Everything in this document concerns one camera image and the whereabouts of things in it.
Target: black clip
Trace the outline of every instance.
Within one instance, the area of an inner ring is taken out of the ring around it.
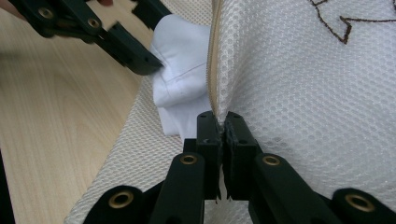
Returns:
[[[137,1],[137,6],[132,10],[132,13],[152,30],[164,16],[172,14],[160,0]]]
[[[393,211],[361,190],[339,189],[331,200],[314,192],[284,158],[262,152],[242,116],[229,112],[223,133],[211,111],[197,121],[197,138],[185,140],[163,183],[140,192],[142,203],[116,214],[106,202],[123,191],[111,189],[84,223],[203,223],[204,200],[219,196],[221,163],[228,196],[248,201],[255,224],[396,223]],[[98,216],[107,219],[93,221]]]
[[[42,36],[80,38],[96,43],[122,66],[138,75],[150,75],[163,65],[118,22],[107,32],[102,22],[82,0],[10,0]]]

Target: mesh texture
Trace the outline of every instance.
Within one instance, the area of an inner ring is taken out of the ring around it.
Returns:
[[[162,2],[171,12],[186,21],[201,25],[210,25],[212,22],[211,0],[162,0]]]
[[[315,2],[225,1],[217,116],[243,116],[316,192],[362,189],[396,210],[394,5]],[[365,19],[347,43],[340,16]]]

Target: wooden table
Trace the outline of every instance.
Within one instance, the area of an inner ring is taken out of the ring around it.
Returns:
[[[146,46],[133,3],[90,3]],[[63,223],[91,184],[134,103],[140,77],[96,45],[46,39],[0,11],[0,148],[17,223]]]

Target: metal grommet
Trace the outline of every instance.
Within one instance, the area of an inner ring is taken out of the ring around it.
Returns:
[[[134,200],[134,194],[129,190],[123,190],[114,194],[109,200],[108,205],[112,208],[123,208]]]
[[[92,28],[98,28],[100,26],[99,21],[97,21],[96,19],[88,19],[88,24],[92,27]]]
[[[346,201],[354,208],[361,210],[362,212],[373,212],[375,210],[374,205],[358,194],[347,194]]]
[[[53,18],[53,13],[51,10],[47,9],[46,7],[41,7],[38,9],[38,13],[46,19],[52,19]]]
[[[267,164],[267,165],[279,165],[280,164],[280,160],[275,157],[275,156],[264,156],[262,158],[262,161]]]
[[[198,159],[192,155],[185,155],[180,158],[180,161],[185,165],[192,165],[195,164],[198,161]]]

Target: embroidered line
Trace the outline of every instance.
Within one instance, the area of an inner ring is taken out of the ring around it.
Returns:
[[[330,33],[332,33],[332,35],[337,37],[337,39],[344,44],[347,44],[350,32],[352,31],[352,24],[350,23],[350,21],[372,22],[372,23],[396,21],[396,20],[366,20],[366,19],[348,18],[348,17],[340,16],[340,20],[346,24],[346,30],[345,30],[344,36],[340,36],[332,29],[332,27],[330,27],[330,25],[325,20],[323,20],[323,18],[321,17],[321,14],[320,14],[320,9],[318,8],[319,5],[326,3],[329,0],[323,0],[318,3],[315,3],[314,0],[309,0],[309,1],[311,2],[312,6],[315,7],[315,10],[317,11],[318,18],[319,18],[320,22],[323,23],[323,25],[330,31]],[[396,0],[393,0],[392,2],[393,2],[393,8],[396,10]]]

